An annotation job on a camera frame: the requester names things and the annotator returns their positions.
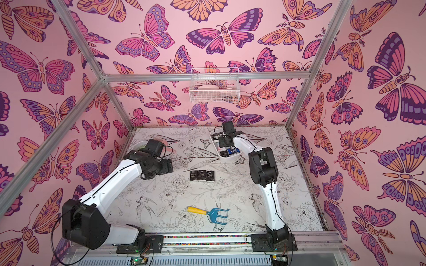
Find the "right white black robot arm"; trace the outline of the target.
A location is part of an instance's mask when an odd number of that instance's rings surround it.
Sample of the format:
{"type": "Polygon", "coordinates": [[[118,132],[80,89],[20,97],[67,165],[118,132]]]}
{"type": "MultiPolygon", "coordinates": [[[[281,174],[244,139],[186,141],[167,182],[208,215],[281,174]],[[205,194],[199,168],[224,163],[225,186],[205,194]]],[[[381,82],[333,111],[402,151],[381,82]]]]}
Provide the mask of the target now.
{"type": "Polygon", "coordinates": [[[275,249],[290,239],[290,232],[278,201],[278,167],[273,150],[255,145],[243,132],[237,131],[231,121],[222,123],[222,128],[219,146],[234,147],[247,155],[251,179],[261,189],[266,208],[266,239],[275,249]]]}

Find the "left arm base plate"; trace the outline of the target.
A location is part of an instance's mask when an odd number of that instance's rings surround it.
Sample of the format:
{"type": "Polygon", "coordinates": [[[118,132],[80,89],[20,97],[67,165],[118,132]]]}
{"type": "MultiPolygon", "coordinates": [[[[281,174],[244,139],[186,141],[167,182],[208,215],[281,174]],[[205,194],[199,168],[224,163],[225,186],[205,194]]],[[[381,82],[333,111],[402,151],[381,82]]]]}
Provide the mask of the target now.
{"type": "Polygon", "coordinates": [[[164,243],[163,235],[141,236],[133,244],[120,244],[116,254],[161,253],[164,243]]]}

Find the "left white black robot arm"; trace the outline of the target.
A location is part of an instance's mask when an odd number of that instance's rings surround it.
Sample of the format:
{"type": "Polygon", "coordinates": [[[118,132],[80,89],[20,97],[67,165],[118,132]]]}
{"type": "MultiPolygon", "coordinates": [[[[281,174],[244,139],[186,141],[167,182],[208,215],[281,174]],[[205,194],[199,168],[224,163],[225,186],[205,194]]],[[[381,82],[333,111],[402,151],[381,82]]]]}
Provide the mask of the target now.
{"type": "Polygon", "coordinates": [[[111,225],[107,210],[119,194],[136,178],[150,180],[173,172],[173,163],[164,157],[165,145],[150,139],[145,148],[128,152],[118,167],[99,185],[79,199],[69,199],[62,207],[63,238],[95,250],[115,245],[118,254],[148,248],[145,230],[134,225],[111,225]]]}

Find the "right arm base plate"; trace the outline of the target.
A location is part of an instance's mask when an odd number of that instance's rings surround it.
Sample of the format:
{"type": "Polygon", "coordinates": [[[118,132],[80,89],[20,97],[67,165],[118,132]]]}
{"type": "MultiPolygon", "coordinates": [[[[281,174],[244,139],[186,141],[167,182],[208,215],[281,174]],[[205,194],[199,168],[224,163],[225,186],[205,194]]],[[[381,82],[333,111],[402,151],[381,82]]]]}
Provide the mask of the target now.
{"type": "Polygon", "coordinates": [[[264,234],[252,234],[251,246],[254,252],[296,252],[298,246],[293,234],[290,234],[286,238],[273,240],[272,237],[264,234]]]}

